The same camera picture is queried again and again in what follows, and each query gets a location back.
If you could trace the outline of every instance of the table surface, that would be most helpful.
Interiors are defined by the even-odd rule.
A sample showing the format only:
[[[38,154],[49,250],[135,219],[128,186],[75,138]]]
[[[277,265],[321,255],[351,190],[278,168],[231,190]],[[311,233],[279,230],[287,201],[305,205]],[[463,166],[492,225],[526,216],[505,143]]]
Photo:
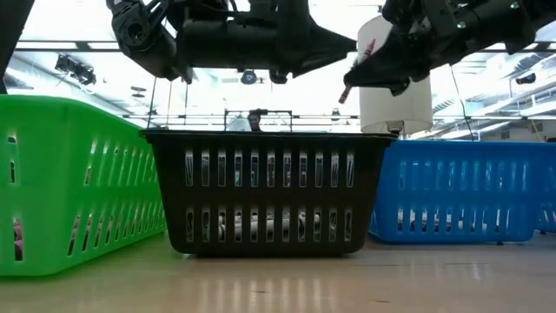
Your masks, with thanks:
[[[387,246],[335,259],[203,259],[155,236],[72,270],[0,279],[0,312],[554,311],[556,235]]]

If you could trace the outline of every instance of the black robotic arm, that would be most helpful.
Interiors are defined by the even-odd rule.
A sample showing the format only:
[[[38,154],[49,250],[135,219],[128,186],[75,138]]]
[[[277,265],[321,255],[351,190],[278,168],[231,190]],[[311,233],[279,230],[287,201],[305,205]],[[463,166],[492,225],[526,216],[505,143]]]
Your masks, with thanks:
[[[346,85],[389,88],[394,96],[430,70],[503,42],[510,54],[556,20],[555,0],[387,0],[393,28],[372,56],[344,76]]]
[[[269,70],[287,82],[355,51],[356,42],[318,26],[308,0],[107,0],[123,53],[156,77],[192,82],[192,68]],[[172,37],[162,23],[177,30]]]

